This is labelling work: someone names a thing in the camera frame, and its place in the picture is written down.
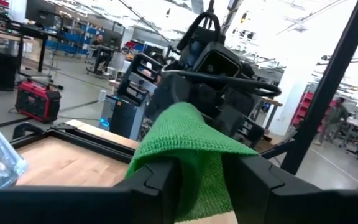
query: green cloth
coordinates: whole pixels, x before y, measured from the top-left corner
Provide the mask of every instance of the green cloth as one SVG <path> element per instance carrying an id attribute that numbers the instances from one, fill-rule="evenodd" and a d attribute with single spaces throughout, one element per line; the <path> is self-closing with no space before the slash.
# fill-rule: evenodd
<path id="1" fill-rule="evenodd" d="M 258 154 L 208 126 L 193 105 L 177 103 L 154 122 L 136 150 L 126 177 L 157 156 L 179 158 L 183 185 L 177 222 L 210 217 L 232 210 L 221 162 L 221 154 L 226 152 Z"/>

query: white wall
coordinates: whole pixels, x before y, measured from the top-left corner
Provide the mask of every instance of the white wall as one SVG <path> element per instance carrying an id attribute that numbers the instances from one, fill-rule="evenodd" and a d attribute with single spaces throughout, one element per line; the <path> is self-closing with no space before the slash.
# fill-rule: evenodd
<path id="1" fill-rule="evenodd" d="M 25 19 L 26 6 L 27 6 L 27 0 L 10 0 L 9 15 L 17 22 L 26 22 Z"/>
<path id="2" fill-rule="evenodd" d="M 121 48 L 125 46 L 126 42 L 130 41 L 132 39 L 132 36 L 134 35 L 135 28 L 130 26 L 125 30 L 124 35 L 122 36 L 122 42 L 121 42 Z"/>

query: gray floor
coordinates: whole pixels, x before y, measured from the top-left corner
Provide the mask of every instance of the gray floor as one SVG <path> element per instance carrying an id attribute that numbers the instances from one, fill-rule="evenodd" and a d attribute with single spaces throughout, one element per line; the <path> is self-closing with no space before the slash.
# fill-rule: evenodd
<path id="1" fill-rule="evenodd" d="M 48 55 L 45 63 L 51 64 L 50 58 L 51 56 Z M 61 112 L 55 123 L 80 119 L 97 126 L 102 104 L 92 102 L 98 99 L 100 90 L 110 90 L 108 81 L 87 75 L 85 68 L 89 65 L 83 63 L 84 60 L 67 57 L 57 59 L 58 62 L 54 62 L 54 65 L 61 70 L 52 72 L 53 79 L 65 89 L 61 91 Z M 25 118 L 14 110 L 9 113 L 14 107 L 14 102 L 15 93 L 0 92 L 0 124 Z M 32 120 L 28 122 L 45 129 L 50 126 Z M 0 128 L 0 131 L 10 140 L 13 129 L 18 124 L 20 123 L 5 126 Z M 283 156 L 278 156 L 271 161 L 279 166 Z M 327 142 L 322 147 L 312 145 L 297 176 L 322 189 L 354 189 L 358 187 L 358 160 L 352 155 L 347 155 L 344 149 Z"/>

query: desk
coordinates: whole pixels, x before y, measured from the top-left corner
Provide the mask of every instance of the desk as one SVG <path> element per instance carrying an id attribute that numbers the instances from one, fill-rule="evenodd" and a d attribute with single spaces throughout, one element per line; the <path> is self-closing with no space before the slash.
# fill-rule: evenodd
<path id="1" fill-rule="evenodd" d="M 346 124 L 349 125 L 349 128 L 347 129 L 345 138 L 342 140 L 342 143 L 339 145 L 339 147 L 346 147 L 346 144 L 349 141 L 350 136 L 354 133 L 353 130 L 355 129 L 358 130 L 358 120 L 349 118 L 347 119 Z"/>
<path id="2" fill-rule="evenodd" d="M 14 40 L 14 41 L 21 41 L 21 36 L 17 34 L 10 34 L 7 32 L 0 31 L 0 38 L 7 39 L 7 40 Z M 32 42 L 32 39 L 28 37 L 23 38 L 24 42 Z"/>
<path id="3" fill-rule="evenodd" d="M 85 124 L 81 121 L 71 120 L 66 122 L 66 124 L 133 149 L 139 146 L 138 142 Z M 127 164 L 54 138 L 47 138 L 35 142 L 18 149 L 18 152 L 29 162 L 29 170 L 19 178 L 17 181 L 18 185 L 111 187 L 124 178 L 128 167 Z M 237 223 L 237 221 L 234 212 L 230 212 L 183 223 L 234 224 Z"/>
<path id="4" fill-rule="evenodd" d="M 270 103 L 270 105 L 273 107 L 272 112 L 270 113 L 270 116 L 268 117 L 266 127 L 264 127 L 265 129 L 269 129 L 270 124 L 272 123 L 272 120 L 273 120 L 274 114 L 276 113 L 277 108 L 280 107 L 280 106 L 283 106 L 283 104 L 278 102 L 278 101 L 272 100 L 270 98 L 262 97 L 262 99 L 260 100 L 258 106 L 256 107 L 256 113 L 255 113 L 254 121 L 257 120 L 258 115 L 260 113 L 260 110 L 262 109 L 262 107 L 264 105 L 263 103 Z"/>
<path id="5" fill-rule="evenodd" d="M 94 69 L 93 69 L 93 73 L 97 74 L 98 73 L 98 67 L 100 64 L 99 58 L 101 56 L 101 52 L 103 53 L 107 53 L 109 54 L 110 57 L 112 57 L 112 54 L 114 53 L 114 49 L 109 48 L 109 47 L 105 47 L 102 45 L 98 45 L 98 46 L 92 46 L 92 48 L 96 48 L 97 52 L 96 52 L 96 61 L 94 63 Z"/>

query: red portable generator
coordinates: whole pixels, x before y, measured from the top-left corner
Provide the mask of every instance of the red portable generator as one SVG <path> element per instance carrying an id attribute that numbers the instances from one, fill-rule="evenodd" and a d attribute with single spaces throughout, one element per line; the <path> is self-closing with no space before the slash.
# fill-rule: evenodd
<path id="1" fill-rule="evenodd" d="M 57 119 L 60 109 L 60 93 L 51 90 L 49 85 L 28 79 L 17 87 L 15 108 L 42 123 Z"/>

